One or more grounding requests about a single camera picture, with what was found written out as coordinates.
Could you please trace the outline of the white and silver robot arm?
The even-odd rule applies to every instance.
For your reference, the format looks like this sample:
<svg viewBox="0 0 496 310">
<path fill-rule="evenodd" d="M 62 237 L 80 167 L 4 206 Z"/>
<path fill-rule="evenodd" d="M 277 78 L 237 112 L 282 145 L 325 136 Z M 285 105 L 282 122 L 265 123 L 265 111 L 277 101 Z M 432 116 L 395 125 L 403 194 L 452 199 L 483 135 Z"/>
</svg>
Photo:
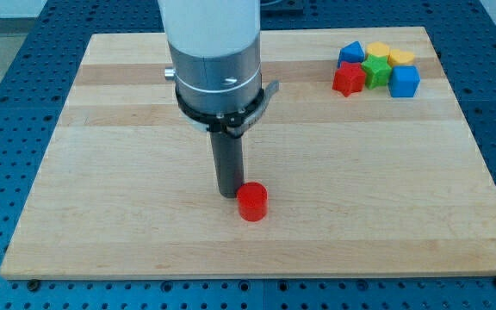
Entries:
<svg viewBox="0 0 496 310">
<path fill-rule="evenodd" d="M 197 126 L 236 139 L 262 117 L 259 0 L 158 0 L 179 108 Z"/>
</svg>

